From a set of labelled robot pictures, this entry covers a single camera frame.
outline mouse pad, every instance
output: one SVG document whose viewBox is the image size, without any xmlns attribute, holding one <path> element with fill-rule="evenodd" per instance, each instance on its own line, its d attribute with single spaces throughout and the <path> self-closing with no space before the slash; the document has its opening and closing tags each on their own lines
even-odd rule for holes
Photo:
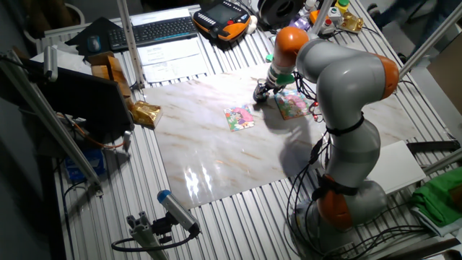
<svg viewBox="0 0 462 260">
<path fill-rule="evenodd" d="M 79 55 L 85 56 L 85 60 L 88 60 L 88 56 L 93 56 L 95 54 L 104 53 L 106 51 L 111 51 L 109 46 L 109 37 L 108 31 L 120 28 L 115 23 L 110 20 L 100 17 L 89 25 L 85 30 L 81 31 L 71 40 L 65 42 L 65 44 L 72 46 L 77 45 L 77 50 Z M 100 36 L 101 50 L 97 53 L 88 51 L 87 39 L 90 36 Z"/>
</svg>

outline green cloth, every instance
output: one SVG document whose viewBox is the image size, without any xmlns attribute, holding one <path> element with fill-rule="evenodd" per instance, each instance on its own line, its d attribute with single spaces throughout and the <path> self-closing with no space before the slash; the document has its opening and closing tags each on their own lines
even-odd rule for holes
<svg viewBox="0 0 462 260">
<path fill-rule="evenodd" d="M 272 61 L 273 61 L 273 54 L 266 55 L 266 62 L 272 62 Z"/>
<path fill-rule="evenodd" d="M 449 191 L 462 183 L 462 167 L 442 174 L 417 189 L 411 198 L 419 211 L 436 226 L 444 227 L 462 217 Z"/>
</svg>

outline black keyboard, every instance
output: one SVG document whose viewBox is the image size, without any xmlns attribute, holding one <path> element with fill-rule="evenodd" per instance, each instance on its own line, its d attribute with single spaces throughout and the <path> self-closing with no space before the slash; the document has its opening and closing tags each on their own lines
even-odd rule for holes
<svg viewBox="0 0 462 260">
<path fill-rule="evenodd" d="M 168 19 L 133 27 L 133 34 L 138 47 L 191 38 L 196 36 L 196 33 L 197 29 L 191 17 Z M 122 28 L 110 30 L 108 34 L 111 50 L 119 51 L 128 48 Z"/>
</svg>

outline computer monitor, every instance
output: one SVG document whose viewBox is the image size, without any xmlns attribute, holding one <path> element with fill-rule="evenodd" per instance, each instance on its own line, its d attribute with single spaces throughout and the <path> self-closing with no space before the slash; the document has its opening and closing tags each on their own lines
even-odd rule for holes
<svg viewBox="0 0 462 260">
<path fill-rule="evenodd" d="M 43 73 L 43 63 L 30 60 L 22 63 L 30 71 Z M 0 77 L 4 82 L 5 75 Z M 92 134 L 122 134 L 134 129 L 133 117 L 117 82 L 58 68 L 55 82 L 38 83 L 38 87 L 54 111 L 86 119 L 85 128 Z M 19 106 L 27 105 L 17 95 L 10 97 Z"/>
</svg>

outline white marble surface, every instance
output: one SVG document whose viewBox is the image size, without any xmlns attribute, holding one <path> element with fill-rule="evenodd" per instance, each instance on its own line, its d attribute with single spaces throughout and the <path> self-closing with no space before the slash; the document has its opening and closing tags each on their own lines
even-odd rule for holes
<svg viewBox="0 0 462 260">
<path fill-rule="evenodd" d="M 268 66 L 144 90 L 146 101 L 164 110 L 154 131 L 170 189 L 185 207 L 292 176 L 308 162 L 325 125 L 312 116 L 285 121 L 272 96 L 255 104 L 256 80 L 266 77 Z M 245 104 L 255 126 L 231 132 L 223 110 Z M 382 146 L 417 135 L 393 95 L 363 112 L 379 129 Z"/>
</svg>

